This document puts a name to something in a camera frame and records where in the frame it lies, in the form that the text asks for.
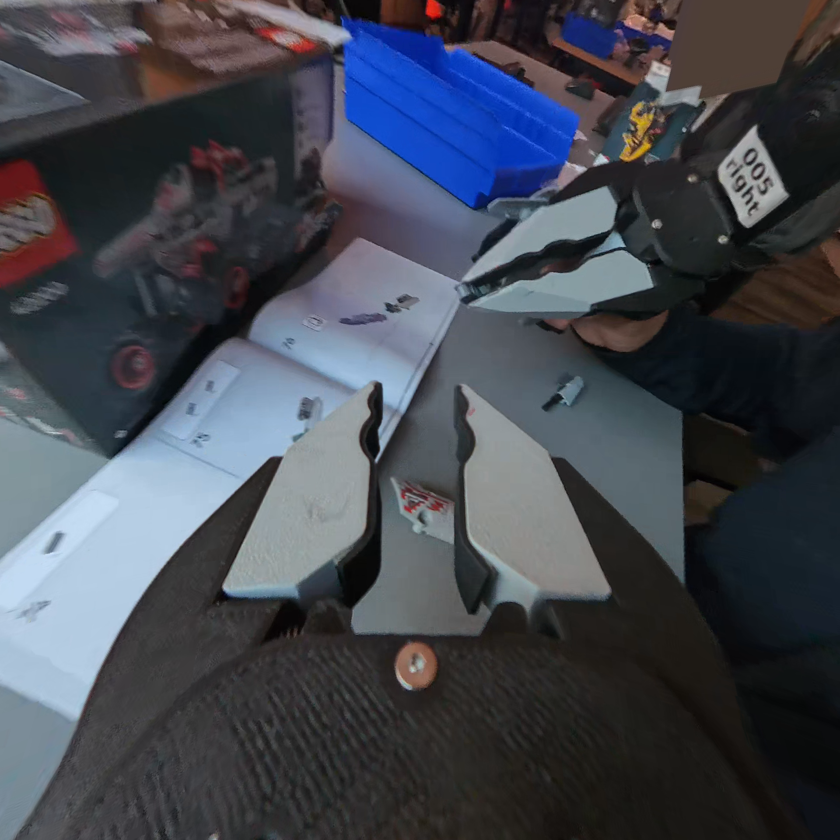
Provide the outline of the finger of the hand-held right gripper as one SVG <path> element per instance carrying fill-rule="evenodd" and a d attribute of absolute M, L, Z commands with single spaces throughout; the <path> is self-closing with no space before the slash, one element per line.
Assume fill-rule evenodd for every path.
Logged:
<path fill-rule="evenodd" d="M 585 259 L 570 271 L 540 269 L 532 279 L 469 280 L 459 285 L 459 299 L 484 312 L 574 319 L 598 305 L 654 288 L 649 267 L 626 250 L 615 249 Z"/>
<path fill-rule="evenodd" d="M 491 247 L 462 281 L 532 279 L 540 269 L 570 271 L 608 250 L 630 253 L 616 231 L 618 201 L 609 187 L 542 206 Z"/>

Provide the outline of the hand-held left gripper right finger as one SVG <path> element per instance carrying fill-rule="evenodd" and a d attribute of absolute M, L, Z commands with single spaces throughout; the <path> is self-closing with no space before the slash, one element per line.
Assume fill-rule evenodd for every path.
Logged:
<path fill-rule="evenodd" d="M 603 603 L 612 588 L 553 459 L 467 385 L 455 387 L 455 582 L 470 615 Z"/>

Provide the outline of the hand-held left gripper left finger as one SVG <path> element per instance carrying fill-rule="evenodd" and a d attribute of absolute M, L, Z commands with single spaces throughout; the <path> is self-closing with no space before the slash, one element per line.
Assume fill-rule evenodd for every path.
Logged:
<path fill-rule="evenodd" d="M 382 385 L 370 382 L 280 459 L 224 579 L 236 599 L 348 599 L 346 569 L 375 530 Z"/>

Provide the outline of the white red printed lego piece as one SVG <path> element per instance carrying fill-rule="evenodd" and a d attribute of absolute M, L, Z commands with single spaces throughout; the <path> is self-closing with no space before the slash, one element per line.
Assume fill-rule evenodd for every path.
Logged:
<path fill-rule="evenodd" d="M 416 534 L 455 544 L 453 501 L 405 479 L 391 477 L 391 485 L 399 512 Z"/>

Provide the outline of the small grey lego piece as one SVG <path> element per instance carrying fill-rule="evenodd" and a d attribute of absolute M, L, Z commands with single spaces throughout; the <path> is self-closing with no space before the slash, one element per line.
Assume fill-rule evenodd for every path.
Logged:
<path fill-rule="evenodd" d="M 572 406 L 585 388 L 585 381 L 579 375 L 563 373 L 551 397 L 541 405 L 544 412 L 557 406 Z"/>

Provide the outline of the person's right forearm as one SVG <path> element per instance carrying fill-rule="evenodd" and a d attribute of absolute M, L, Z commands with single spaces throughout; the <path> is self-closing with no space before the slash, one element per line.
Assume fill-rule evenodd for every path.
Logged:
<path fill-rule="evenodd" d="M 806 450 L 838 465 L 839 324 L 744 324 L 672 310 L 635 350 L 591 344 L 607 365 L 686 415 L 750 433 L 761 456 Z"/>

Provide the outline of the black lego set box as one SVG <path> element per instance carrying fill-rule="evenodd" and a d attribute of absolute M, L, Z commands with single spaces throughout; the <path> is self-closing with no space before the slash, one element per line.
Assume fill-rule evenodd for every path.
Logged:
<path fill-rule="evenodd" d="M 295 2 L 2 2 L 2 421 L 125 446 L 340 215 Z"/>

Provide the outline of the person's right hand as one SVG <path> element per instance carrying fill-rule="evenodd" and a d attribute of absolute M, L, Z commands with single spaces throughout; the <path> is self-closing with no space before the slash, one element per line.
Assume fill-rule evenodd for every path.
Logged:
<path fill-rule="evenodd" d="M 614 313 L 596 313 L 575 319 L 543 319 L 539 325 L 556 332 L 572 331 L 582 342 L 618 353 L 643 348 L 661 332 L 667 311 L 652 318 L 634 320 Z"/>

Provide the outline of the yellow black printed packet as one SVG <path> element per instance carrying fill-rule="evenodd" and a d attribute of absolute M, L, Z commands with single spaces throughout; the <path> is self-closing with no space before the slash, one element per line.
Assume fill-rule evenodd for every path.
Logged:
<path fill-rule="evenodd" d="M 602 162 L 667 161 L 678 151 L 702 106 L 686 102 L 663 106 L 652 93 L 630 98 L 606 138 Z"/>

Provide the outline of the white instruction booklet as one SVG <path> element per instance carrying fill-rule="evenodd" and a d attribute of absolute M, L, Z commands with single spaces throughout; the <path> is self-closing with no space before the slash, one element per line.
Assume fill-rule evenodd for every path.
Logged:
<path fill-rule="evenodd" d="M 268 458 L 370 381 L 380 454 L 458 309 L 457 283 L 362 238 L 220 344 L 145 430 L 2 558 L 2 687 L 81 714 L 173 553 Z"/>

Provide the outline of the wooden table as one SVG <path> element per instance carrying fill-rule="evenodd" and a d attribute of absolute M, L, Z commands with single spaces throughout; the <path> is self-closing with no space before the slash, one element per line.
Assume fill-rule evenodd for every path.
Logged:
<path fill-rule="evenodd" d="M 645 68 L 626 67 L 617 59 L 601 58 L 585 49 L 569 44 L 560 36 L 549 38 L 548 44 L 552 49 L 549 66 L 568 76 L 576 75 L 578 70 L 596 70 L 622 82 L 622 84 L 634 87 L 642 82 L 647 75 Z"/>

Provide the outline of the blue plastic bin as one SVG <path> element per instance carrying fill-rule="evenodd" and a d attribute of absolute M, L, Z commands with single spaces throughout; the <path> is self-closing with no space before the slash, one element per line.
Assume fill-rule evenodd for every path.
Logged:
<path fill-rule="evenodd" d="M 530 196 L 560 173 L 574 111 L 438 37 L 342 26 L 346 119 L 462 203 Z"/>

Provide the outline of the blue storage crate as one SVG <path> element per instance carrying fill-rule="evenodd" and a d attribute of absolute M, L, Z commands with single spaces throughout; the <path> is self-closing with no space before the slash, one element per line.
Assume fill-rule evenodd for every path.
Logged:
<path fill-rule="evenodd" d="M 617 42 L 614 27 L 603 27 L 593 19 L 567 13 L 561 30 L 567 44 L 601 59 L 611 58 Z"/>

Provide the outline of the person's dark clothing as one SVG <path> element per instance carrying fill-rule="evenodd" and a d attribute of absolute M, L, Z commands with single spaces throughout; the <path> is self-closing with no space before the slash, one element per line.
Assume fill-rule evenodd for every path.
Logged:
<path fill-rule="evenodd" d="M 839 838 L 837 427 L 687 531 L 686 587 L 783 791 Z"/>

